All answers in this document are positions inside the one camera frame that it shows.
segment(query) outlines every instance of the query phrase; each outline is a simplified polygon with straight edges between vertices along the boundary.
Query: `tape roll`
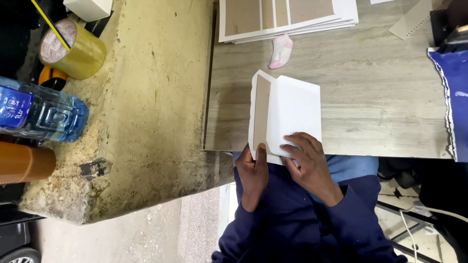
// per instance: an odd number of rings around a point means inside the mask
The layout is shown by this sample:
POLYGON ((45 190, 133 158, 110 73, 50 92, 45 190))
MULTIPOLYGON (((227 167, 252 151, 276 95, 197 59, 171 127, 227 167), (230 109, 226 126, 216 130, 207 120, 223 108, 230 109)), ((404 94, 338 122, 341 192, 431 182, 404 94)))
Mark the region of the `tape roll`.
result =
POLYGON ((49 30, 41 41, 39 58, 42 63, 62 70, 77 80, 85 80, 96 74, 106 57, 104 42, 73 20, 63 19, 55 25, 70 44, 70 51, 49 30))

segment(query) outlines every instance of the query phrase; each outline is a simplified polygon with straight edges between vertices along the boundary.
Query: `blue bottle label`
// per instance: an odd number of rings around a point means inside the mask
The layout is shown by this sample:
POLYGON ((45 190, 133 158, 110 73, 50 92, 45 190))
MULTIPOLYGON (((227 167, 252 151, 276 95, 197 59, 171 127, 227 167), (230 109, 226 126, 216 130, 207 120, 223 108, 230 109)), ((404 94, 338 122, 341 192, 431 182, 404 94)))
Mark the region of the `blue bottle label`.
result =
POLYGON ((0 85, 0 126, 21 127, 28 116, 33 96, 0 85))

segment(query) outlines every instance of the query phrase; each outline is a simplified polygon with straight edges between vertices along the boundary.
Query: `car tire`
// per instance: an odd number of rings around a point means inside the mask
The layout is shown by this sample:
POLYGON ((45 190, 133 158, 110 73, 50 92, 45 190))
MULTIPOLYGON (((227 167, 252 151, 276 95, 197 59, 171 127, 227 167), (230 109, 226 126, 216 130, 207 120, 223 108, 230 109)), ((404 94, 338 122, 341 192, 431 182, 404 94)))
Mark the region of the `car tire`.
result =
POLYGON ((41 263, 41 255, 35 249, 22 247, 5 254, 0 263, 41 263))

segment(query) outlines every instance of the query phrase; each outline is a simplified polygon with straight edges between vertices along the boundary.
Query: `pink and white sock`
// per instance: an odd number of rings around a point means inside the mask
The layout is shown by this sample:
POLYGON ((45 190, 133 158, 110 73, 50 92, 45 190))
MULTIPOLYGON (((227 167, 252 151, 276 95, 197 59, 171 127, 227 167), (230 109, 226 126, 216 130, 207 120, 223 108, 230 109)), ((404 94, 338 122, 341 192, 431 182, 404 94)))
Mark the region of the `pink and white sock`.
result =
POLYGON ((269 67, 271 69, 281 68, 288 62, 291 50, 293 49, 293 41, 288 34, 280 35, 273 39, 273 56, 269 67))

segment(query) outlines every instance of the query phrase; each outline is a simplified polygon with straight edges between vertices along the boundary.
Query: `finger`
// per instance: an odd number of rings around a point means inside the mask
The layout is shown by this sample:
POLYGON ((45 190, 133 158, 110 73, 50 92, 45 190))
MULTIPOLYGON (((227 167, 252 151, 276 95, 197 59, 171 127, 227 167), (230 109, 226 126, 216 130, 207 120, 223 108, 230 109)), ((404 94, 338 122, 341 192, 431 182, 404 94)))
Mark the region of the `finger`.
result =
POLYGON ((287 151, 288 153, 291 154, 291 156, 296 159, 300 165, 304 166, 308 161, 310 161, 310 158, 299 148, 289 145, 289 144, 283 144, 280 146, 281 149, 287 151))
POLYGON ((281 156, 281 160, 293 178, 300 176, 300 170, 291 158, 281 156))
POLYGON ((295 143, 297 146, 299 146, 299 148, 303 152, 305 152, 310 157, 315 157, 317 155, 317 152, 312 147, 310 142, 306 138, 304 138, 304 137, 302 137, 300 135, 297 135, 297 134, 286 135, 285 140, 288 140, 288 141, 291 141, 291 142, 295 143))
POLYGON ((264 143, 259 144, 256 152, 255 169, 268 167, 266 155, 266 145, 264 143))
POLYGON ((322 143, 319 142, 319 140, 317 140, 314 136, 308 134, 308 133, 305 133, 305 132, 298 132, 296 133, 297 135, 299 136, 302 136, 304 137, 305 139, 307 139, 310 144, 312 145, 312 147, 314 147, 314 150, 318 153, 323 153, 323 146, 322 146, 322 143))
POLYGON ((252 162, 254 158, 252 157, 252 153, 250 152, 249 144, 244 147, 241 155, 237 159, 239 162, 252 162))

